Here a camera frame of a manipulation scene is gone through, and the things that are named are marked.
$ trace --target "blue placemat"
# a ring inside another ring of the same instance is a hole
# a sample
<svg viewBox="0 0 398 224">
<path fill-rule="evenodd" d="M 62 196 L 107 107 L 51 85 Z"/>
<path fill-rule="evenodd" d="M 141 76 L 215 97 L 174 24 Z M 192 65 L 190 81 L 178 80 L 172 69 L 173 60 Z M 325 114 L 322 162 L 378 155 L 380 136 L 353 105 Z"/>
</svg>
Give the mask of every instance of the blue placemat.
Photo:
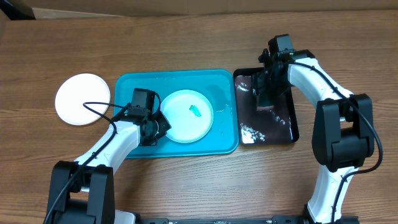
<svg viewBox="0 0 398 224">
<path fill-rule="evenodd" d="M 238 119 L 232 74 L 226 70 L 190 70 L 177 72 L 127 73 L 116 82 L 114 103 L 131 102 L 134 88 L 156 91 L 161 100 L 179 90 L 194 90 L 210 101 L 214 118 L 210 131 L 202 139 L 188 144 L 177 143 L 164 136 L 157 146 L 138 147 L 128 156 L 159 158 L 228 154 L 239 144 Z"/>
</svg>

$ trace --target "teal object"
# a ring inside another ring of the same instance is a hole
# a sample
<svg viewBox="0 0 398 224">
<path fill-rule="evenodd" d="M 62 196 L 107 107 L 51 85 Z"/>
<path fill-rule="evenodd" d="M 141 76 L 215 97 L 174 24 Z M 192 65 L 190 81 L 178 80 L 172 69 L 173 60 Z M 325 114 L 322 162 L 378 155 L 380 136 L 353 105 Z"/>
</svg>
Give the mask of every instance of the teal object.
<svg viewBox="0 0 398 224">
<path fill-rule="evenodd" d="M 203 94 L 214 110 L 213 125 L 205 137 L 192 143 L 178 143 L 164 136 L 157 146 L 139 146 L 127 159 L 205 156 L 228 154 L 239 144 L 238 118 L 233 76 L 226 70 L 189 70 L 176 72 L 127 73 L 116 82 L 114 103 L 131 102 L 135 88 L 156 91 L 161 100 L 179 90 Z M 154 110 L 159 102 L 155 100 Z M 113 114 L 120 108 L 114 108 Z"/>
</svg>

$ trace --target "white circular disc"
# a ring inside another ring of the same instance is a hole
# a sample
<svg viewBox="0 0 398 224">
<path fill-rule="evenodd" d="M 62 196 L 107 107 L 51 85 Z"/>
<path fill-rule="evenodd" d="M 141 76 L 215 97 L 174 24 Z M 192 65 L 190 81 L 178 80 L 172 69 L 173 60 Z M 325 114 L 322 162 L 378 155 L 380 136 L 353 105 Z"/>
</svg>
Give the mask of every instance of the white circular disc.
<svg viewBox="0 0 398 224">
<path fill-rule="evenodd" d="M 93 74 L 79 74 L 65 81 L 55 97 L 55 110 L 64 122 L 85 125 L 96 121 L 100 116 L 83 106 L 85 102 L 111 101 L 111 92 L 106 82 Z M 91 109 L 105 113 L 108 105 L 87 105 Z"/>
<path fill-rule="evenodd" d="M 213 107 L 205 96 L 193 90 L 180 90 L 170 94 L 160 104 L 171 129 L 166 136 L 179 143 L 201 139 L 213 124 Z"/>
</svg>

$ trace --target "white plate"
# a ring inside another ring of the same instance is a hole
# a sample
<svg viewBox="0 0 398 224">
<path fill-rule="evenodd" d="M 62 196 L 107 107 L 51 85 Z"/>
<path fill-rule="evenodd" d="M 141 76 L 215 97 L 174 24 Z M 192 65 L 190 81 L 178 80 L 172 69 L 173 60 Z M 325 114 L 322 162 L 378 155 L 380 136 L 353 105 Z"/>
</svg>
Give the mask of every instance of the white plate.
<svg viewBox="0 0 398 224">
<path fill-rule="evenodd" d="M 95 101 L 109 103 L 111 92 L 106 82 L 93 74 L 80 74 L 65 81 L 55 97 L 55 110 L 58 116 L 72 125 L 86 125 L 100 116 L 83 106 L 83 103 Z M 99 113 L 105 113 L 108 105 L 87 105 Z"/>
<path fill-rule="evenodd" d="M 197 91 L 180 90 L 170 94 L 160 105 L 160 110 L 172 127 L 166 136 L 176 142 L 197 141 L 213 124 L 213 107 Z"/>
</svg>

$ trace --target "wooden table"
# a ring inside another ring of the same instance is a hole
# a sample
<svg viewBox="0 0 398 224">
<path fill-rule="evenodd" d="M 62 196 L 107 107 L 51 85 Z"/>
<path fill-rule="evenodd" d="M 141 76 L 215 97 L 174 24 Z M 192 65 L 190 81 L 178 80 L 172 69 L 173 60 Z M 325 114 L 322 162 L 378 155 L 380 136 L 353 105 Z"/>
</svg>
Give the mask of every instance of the wooden table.
<svg viewBox="0 0 398 224">
<path fill-rule="evenodd" d="M 267 41 L 284 33 L 345 88 L 373 99 L 384 163 L 353 179 L 343 213 L 361 223 L 397 223 L 397 21 L 398 11 L 357 11 L 7 22 L 0 43 L 0 223 L 42 223 L 52 167 L 86 152 L 108 127 L 103 120 L 74 127 L 58 118 L 54 98 L 67 78 L 94 73 L 113 93 L 127 72 L 233 72 L 258 66 Z M 295 144 L 125 161 L 115 176 L 116 207 L 169 218 L 300 214 L 318 174 L 315 110 L 297 89 L 293 94 Z M 364 167 L 376 160 L 377 151 Z"/>
</svg>

